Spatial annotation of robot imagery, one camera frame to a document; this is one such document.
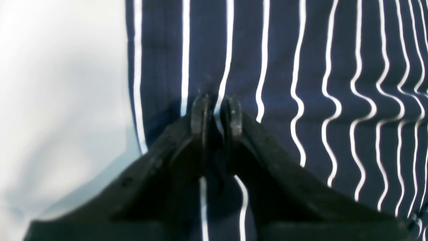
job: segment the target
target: striped dress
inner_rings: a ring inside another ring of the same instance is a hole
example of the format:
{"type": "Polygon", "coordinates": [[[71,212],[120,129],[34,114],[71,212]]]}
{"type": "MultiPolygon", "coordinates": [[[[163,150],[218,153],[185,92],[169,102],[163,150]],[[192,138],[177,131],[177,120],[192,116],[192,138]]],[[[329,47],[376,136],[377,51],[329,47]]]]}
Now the striped dress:
{"type": "MultiPolygon", "coordinates": [[[[195,96],[236,96],[309,172],[425,240],[428,0],[127,0],[142,154],[195,96]]],[[[192,187],[183,240],[256,240],[247,191],[192,187]]]]}

